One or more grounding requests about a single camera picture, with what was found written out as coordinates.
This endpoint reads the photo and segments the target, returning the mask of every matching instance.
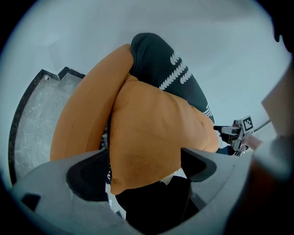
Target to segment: orange cushion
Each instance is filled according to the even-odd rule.
[[[126,44],[101,60],[70,96],[58,119],[50,160],[99,149],[115,97],[134,63]]]
[[[184,99],[129,75],[113,106],[111,193],[155,183],[181,167],[181,148],[215,152],[212,121]]]

